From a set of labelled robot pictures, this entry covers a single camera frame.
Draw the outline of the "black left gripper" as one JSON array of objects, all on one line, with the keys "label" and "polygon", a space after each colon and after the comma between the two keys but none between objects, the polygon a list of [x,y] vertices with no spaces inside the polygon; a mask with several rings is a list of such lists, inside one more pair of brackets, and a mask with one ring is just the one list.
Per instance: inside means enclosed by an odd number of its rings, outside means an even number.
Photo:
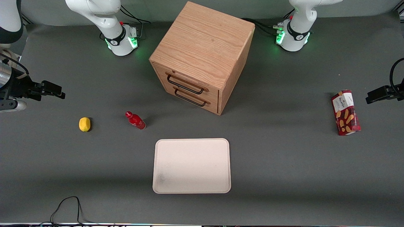
[{"label": "black left gripper", "polygon": [[404,86],[382,86],[378,89],[372,90],[367,93],[366,103],[371,104],[382,100],[394,99],[394,95],[398,101],[404,100]]}]

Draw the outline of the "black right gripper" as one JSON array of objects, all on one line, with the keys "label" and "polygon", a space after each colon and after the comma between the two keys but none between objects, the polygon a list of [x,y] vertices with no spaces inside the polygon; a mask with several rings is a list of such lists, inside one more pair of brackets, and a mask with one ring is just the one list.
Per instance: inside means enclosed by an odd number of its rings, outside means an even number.
[{"label": "black right gripper", "polygon": [[65,99],[65,93],[62,92],[62,87],[58,86],[49,81],[42,81],[42,89],[44,92],[41,92],[41,95],[34,94],[31,91],[35,90],[39,85],[39,83],[33,82],[29,76],[25,76],[22,79],[13,79],[13,82],[7,82],[5,86],[0,89],[0,99],[6,99],[6,92],[11,90],[9,93],[9,97],[7,99],[17,98],[17,99],[33,99],[38,102],[41,101],[42,96],[54,96],[60,99]]}]

